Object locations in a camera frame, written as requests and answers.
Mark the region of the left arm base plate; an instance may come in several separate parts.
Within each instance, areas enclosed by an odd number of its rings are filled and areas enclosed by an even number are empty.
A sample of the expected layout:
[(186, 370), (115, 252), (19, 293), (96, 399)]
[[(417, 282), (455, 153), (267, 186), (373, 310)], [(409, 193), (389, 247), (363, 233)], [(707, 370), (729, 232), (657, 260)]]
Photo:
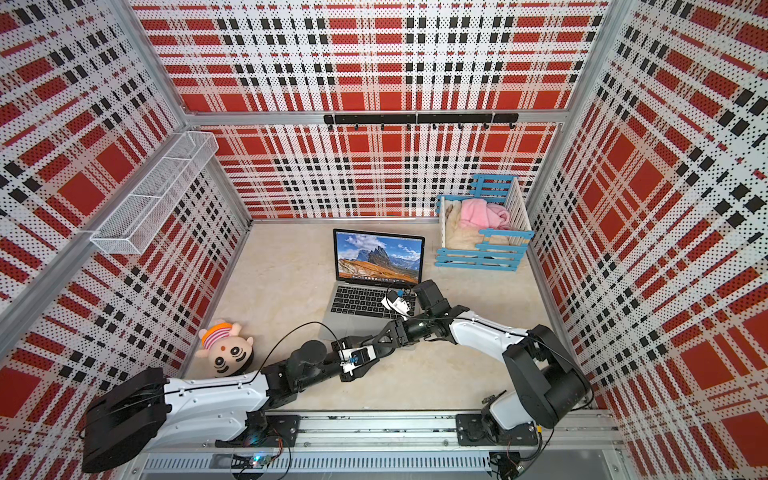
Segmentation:
[(246, 428), (230, 440), (216, 440), (216, 448), (293, 448), (299, 431), (299, 415), (265, 415), (263, 412), (249, 413)]

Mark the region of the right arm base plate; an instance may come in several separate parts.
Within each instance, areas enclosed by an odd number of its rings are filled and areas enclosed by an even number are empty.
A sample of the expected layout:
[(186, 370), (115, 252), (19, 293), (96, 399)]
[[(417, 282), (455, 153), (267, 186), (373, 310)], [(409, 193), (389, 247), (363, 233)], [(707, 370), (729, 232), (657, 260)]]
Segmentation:
[(533, 447), (539, 443), (532, 423), (504, 430), (490, 415), (480, 413), (457, 414), (455, 423), (460, 446)]

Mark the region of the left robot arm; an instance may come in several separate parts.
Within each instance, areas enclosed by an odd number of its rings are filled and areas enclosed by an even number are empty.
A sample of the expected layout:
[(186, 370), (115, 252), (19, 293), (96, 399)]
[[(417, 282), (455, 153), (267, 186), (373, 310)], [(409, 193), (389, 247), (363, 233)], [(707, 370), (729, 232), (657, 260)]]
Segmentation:
[(308, 341), (285, 360), (226, 378), (168, 378), (147, 368), (89, 404), (82, 470), (112, 470), (147, 447), (196, 441), (239, 446), (263, 434), (262, 413), (321, 382), (360, 378), (392, 351), (372, 337), (346, 337), (331, 345)]

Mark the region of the silver laptop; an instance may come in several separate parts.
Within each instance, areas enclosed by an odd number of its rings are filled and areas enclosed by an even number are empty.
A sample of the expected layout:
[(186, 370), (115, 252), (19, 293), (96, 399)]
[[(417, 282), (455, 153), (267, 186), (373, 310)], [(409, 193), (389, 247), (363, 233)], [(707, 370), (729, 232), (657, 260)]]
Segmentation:
[(391, 320), (406, 319), (381, 304), (389, 290), (422, 280), (422, 236), (335, 229), (335, 284), (320, 328), (327, 340), (375, 335)]

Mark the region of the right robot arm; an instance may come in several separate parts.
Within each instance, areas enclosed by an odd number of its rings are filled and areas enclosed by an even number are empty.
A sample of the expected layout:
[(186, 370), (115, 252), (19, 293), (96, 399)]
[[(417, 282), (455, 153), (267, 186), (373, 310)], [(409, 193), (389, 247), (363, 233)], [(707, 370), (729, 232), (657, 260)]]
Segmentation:
[(422, 313), (400, 316), (368, 341), (376, 358), (422, 340), (471, 348), (506, 367), (513, 390), (487, 406), (503, 431), (534, 423), (552, 429), (592, 391), (589, 381), (554, 332), (544, 325), (524, 330), (485, 319), (469, 308), (452, 306), (436, 283), (413, 288)]

